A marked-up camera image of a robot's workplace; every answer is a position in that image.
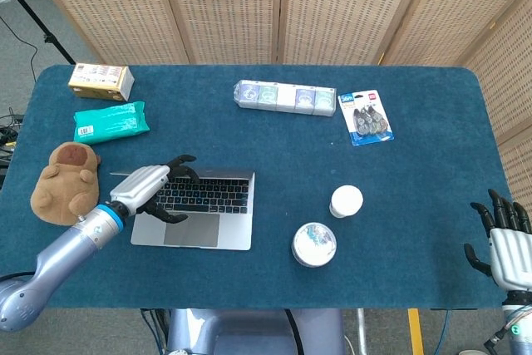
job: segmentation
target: green package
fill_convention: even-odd
[[[139,135],[150,130],[144,117],[143,101],[101,110],[78,111],[74,121],[74,141],[86,145]]]

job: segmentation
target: yellow tape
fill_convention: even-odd
[[[419,323],[419,312],[417,309],[408,309],[408,324],[410,325],[412,355],[423,355],[423,338],[421,337],[421,325]]]

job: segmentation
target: laptop trackpad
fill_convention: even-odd
[[[167,224],[165,245],[216,247],[218,245],[218,214],[188,214],[178,224]]]

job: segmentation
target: woven panel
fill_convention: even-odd
[[[532,0],[524,0],[465,64],[479,78],[495,137],[532,117]]]
[[[502,151],[500,158],[514,200],[532,212],[532,138]]]
[[[420,0],[388,64],[451,65],[509,0]]]
[[[368,64],[401,0],[288,0],[283,62]]]
[[[194,62],[270,63],[278,0],[171,0]]]
[[[106,63],[188,63],[168,0],[54,1]]]

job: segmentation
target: small yellow box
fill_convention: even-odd
[[[128,67],[78,62],[68,86],[78,97],[127,101],[134,81]]]

